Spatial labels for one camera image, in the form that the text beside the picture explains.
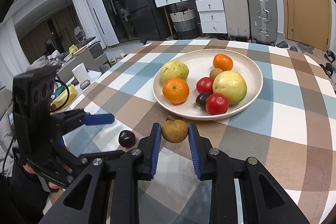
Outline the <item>left hand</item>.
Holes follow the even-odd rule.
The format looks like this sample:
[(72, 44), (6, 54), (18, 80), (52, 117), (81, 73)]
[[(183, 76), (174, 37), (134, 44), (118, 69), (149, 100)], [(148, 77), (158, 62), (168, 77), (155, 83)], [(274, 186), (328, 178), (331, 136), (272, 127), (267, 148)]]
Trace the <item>left hand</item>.
[(61, 189), (60, 186), (54, 184), (53, 182), (50, 182), (48, 180), (46, 180), (45, 178), (43, 178), (42, 176), (39, 176), (33, 169), (32, 167), (29, 165), (29, 163), (27, 163), (26, 165), (23, 166), (23, 168), (26, 170), (26, 172), (28, 172), (29, 174), (34, 174), (36, 176), (38, 176), (39, 181), (42, 184), (42, 187), (44, 190), (47, 190), (47, 188), (49, 188), (49, 191), (51, 190), (59, 190)]

